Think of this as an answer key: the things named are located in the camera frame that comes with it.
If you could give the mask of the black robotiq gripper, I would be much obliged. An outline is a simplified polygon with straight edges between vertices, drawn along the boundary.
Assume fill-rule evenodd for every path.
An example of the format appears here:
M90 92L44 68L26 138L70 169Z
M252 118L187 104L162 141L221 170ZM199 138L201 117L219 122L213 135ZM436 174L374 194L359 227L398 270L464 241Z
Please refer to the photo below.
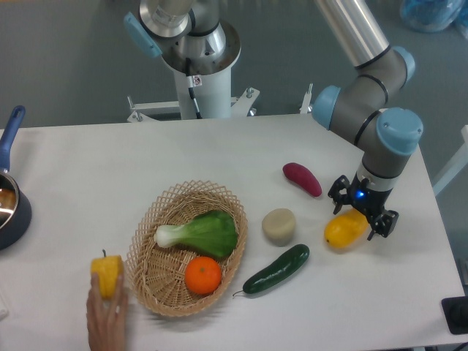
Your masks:
M369 188L368 179L359 181L355 176L352 181L345 175L338 177L328 191L328 196L334 204L333 214L340 212L343 205L351 205L362 213L371 226L367 240L370 241L375 235L387 238L394 230L399 219L397 211L385 208L392 189L385 191Z

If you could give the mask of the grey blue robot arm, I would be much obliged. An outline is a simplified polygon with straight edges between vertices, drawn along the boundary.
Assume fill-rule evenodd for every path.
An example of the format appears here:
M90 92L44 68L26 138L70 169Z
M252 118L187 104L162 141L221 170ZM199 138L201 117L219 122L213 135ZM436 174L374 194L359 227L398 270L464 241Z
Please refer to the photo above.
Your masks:
M357 77L346 88L324 88L314 101L314 120L363 152L353 179L338 178L329 190L336 209L351 205L371 233L389 236L398 220L385 202L418 147L421 119L388 107L413 76L415 61L392 46L364 1L319 1L321 11ZM219 17L217 1L142 1L124 26L147 56L171 68L183 119L245 116L246 97L231 96L231 69L241 52L237 31Z

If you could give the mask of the bare human hand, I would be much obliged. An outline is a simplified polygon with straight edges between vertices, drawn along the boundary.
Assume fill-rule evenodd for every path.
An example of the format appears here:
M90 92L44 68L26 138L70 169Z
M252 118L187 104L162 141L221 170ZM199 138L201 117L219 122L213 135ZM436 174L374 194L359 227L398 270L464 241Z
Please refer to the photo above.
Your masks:
M116 289L108 307L102 300L99 275L91 275L86 301L88 345L90 350L126 350L126 320L129 297L123 276L117 278Z

